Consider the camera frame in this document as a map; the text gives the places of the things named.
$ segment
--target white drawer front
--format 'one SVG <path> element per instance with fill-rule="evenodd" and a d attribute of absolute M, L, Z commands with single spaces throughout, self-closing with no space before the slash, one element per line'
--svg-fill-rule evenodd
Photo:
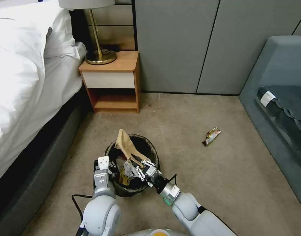
<path fill-rule="evenodd" d="M 82 75 L 87 88 L 133 89 L 133 72 L 87 72 Z"/>

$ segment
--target gold lamp base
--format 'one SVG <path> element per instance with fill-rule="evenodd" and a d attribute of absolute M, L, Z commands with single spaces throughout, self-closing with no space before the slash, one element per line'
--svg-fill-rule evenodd
<path fill-rule="evenodd" d="M 117 54 L 114 51 L 102 52 L 102 58 L 99 58 L 97 51 L 87 53 L 85 60 L 88 64 L 92 65 L 104 65 L 113 62 L 117 58 Z"/>

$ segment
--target beige carpet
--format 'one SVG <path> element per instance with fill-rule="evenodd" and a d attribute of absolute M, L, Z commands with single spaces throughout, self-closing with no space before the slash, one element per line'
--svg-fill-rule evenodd
<path fill-rule="evenodd" d="M 301 236 L 301 205 L 266 149 L 238 97 L 143 94 L 140 114 L 89 114 L 46 201 L 23 236 L 75 235 L 80 218 L 71 195 L 90 195 L 93 160 L 104 155 L 118 130 L 147 137 L 166 177 L 191 192 L 239 236 Z M 208 147 L 206 132 L 222 133 Z M 148 188 L 131 198 L 117 197 L 117 235 L 146 228 L 185 229 Z M 88 199 L 78 199 L 82 209 Z"/>

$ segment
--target trash can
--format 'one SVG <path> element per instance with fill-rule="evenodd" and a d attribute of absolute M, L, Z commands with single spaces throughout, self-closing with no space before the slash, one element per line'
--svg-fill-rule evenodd
<path fill-rule="evenodd" d="M 159 158 L 152 143 L 147 138 L 137 134 L 129 134 L 129 137 L 137 151 L 148 157 L 152 163 L 156 164 L 156 168 L 160 170 Z M 116 140 L 105 151 L 105 156 L 109 156 L 110 163 L 116 163 L 116 159 L 124 155 L 120 149 L 114 147 L 115 142 Z M 131 197 L 148 187 L 147 182 L 141 181 L 138 177 L 132 179 L 128 186 L 123 185 L 119 182 L 120 170 L 118 166 L 110 165 L 109 170 L 111 171 L 111 181 L 114 184 L 116 195 L 120 197 Z"/>

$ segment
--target nightstand shelf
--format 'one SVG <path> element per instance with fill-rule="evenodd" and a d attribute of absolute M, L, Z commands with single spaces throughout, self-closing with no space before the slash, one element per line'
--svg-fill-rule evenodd
<path fill-rule="evenodd" d="M 106 65 L 84 62 L 80 73 L 94 112 L 136 112 L 140 107 L 138 51 L 122 51 Z"/>

